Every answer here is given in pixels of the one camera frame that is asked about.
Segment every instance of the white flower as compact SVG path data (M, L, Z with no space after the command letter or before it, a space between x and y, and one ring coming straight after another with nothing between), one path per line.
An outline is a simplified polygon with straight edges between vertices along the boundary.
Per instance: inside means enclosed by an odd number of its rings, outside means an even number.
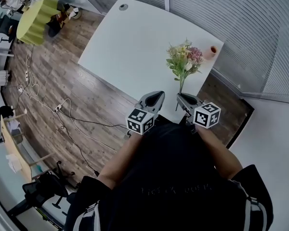
M192 63L191 63L191 62L188 62L188 63L185 65L184 69L185 69L186 71L188 71L188 70L190 70L192 67L193 67Z

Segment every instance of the round table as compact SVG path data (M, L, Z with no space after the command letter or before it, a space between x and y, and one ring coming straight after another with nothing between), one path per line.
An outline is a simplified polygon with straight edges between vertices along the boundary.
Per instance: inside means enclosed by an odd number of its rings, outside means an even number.
M58 0L38 0L22 15L16 36L26 44L40 45L43 43L43 33L46 23L58 14Z

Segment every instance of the black office chair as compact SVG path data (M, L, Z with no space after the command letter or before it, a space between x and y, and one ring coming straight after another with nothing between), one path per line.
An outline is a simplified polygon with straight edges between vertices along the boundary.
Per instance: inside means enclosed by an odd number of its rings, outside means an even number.
M58 195L60 198L58 199L58 201L54 204L53 206L61 209L61 207L59 206L62 198L67 198L68 197L68 192L65 188L65 182L62 182L62 180L60 178L58 178L55 175L52 175L50 173L45 173L42 174L39 177L39 181L43 186L47 186L47 188L51 188L52 192L55 195Z
M8 41L11 43L16 38L16 32L19 21L9 18L7 15L2 17L3 12L0 14L0 33L5 34L9 39L2 39L1 41Z
M76 197L76 192L72 192L72 193L66 198L66 200L67 200L70 204L72 204L72 203L74 202L74 200L75 200L75 197Z
M8 211L8 215L16 217L31 207L41 208L42 205L54 195L60 196L59 200L53 204L56 208L60 208L59 203L63 197L68 197L65 185L60 179L53 174L42 174L35 182L24 184L25 199Z
M71 189L76 190L78 188L78 184L76 186L73 186L67 179L75 175L75 172L70 173L64 173L62 172L60 168L61 161L57 162L57 167L53 168L53 173L60 179L61 183L65 186L69 186Z

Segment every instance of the electrical cable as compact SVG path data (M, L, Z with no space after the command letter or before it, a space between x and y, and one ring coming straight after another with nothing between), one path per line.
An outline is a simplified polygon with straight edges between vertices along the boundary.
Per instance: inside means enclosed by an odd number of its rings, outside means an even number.
M18 96L17 105L16 105L16 107L14 108L14 110L16 110L16 109L18 108L20 96L24 94L24 91Z
M26 90L24 90L24 93L25 93L25 95L28 96L29 98L33 98L33 99L35 99L36 101L38 101L38 102L42 105L42 107L46 107L46 108L48 108L52 113L56 114L56 112L53 111L52 108L50 108L49 106L43 104L40 100L37 100L35 97L31 96L32 93L29 94L29 92L27 92Z
M19 85L18 86L3 86L3 89L8 89L8 88L13 88L13 87L19 87Z
M73 140L73 138L69 135L69 132L68 132L68 130L67 130L67 127L64 125L64 122L63 122L63 120L61 119L61 117L59 116L58 113L57 113L57 116L59 117L59 119L60 119L60 121L61 121L61 123L62 123L62 126L60 127L60 129L62 129L62 130L66 129L67 135L68 135L69 138L72 140L73 144L76 145L76 146L78 147L78 149L80 150L80 154L81 154L83 160L85 160L85 162L87 163L87 165L94 171L95 175L96 175L96 176L99 176L100 173L90 166L90 164L88 163L88 161L86 160L86 158L85 158L84 155L82 154L81 148L75 143L75 141Z
M99 141L99 140L97 140L97 139L95 139L95 138L92 138L92 137L86 135L84 132L82 132L82 131L76 126L74 120L73 120L72 117L71 117L72 101L71 101L69 98L67 98L67 99L64 100L64 102L63 102L62 104L64 104L67 100L69 100L69 101L71 102L71 106L69 107L69 117L71 118L71 121L73 122L73 124L74 124L74 126L77 128L77 130L78 130L79 132L81 132L84 136L86 136L87 138L89 138L89 139L91 139L91 140L94 140L94 141L96 141L96 142L98 142L98 143L100 143L100 144L108 147L109 149L113 150L114 152L117 152L115 149L111 148L109 145L106 145L105 143L103 143L103 142L101 142L101 141Z
M27 68L27 71L28 71L28 85L31 86L31 87L38 86L38 91L37 91L37 93L32 91L29 94L29 97L31 97L32 94L34 94L36 97L39 95L39 85L37 84L37 79L31 72L31 62L32 62L33 49L34 49L34 45L32 46L31 54L30 55L27 54L27 56L26 56L26 68Z
M65 116L69 117L69 115L64 113L63 111L60 110L59 112L64 114ZM123 127L123 126L125 126L124 124L107 125L107 124L103 124L103 123L99 123L99 122L95 122L95 121L86 121L86 120L82 120L82 119L77 119L77 118L72 117L72 116L71 116L71 118L73 118L74 120L77 120L77 121L93 123L93 124L97 124L97 125L101 125L101 126L105 126L105 127L109 127L109 128L121 127L121 128L124 128L124 129L128 130L126 127Z

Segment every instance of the power strip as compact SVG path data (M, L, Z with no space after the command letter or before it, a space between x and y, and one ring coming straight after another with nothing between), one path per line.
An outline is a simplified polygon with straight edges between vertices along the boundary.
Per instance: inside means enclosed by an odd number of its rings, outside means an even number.
M23 85L19 85L19 86L18 86L18 91L19 91L20 93L23 93L23 92L24 92L24 87L23 87Z
M29 75L28 75L28 70L26 71L26 82L29 83Z
M54 109L54 111L55 111L56 113L58 113L61 108L62 108L62 104L59 104L59 105Z

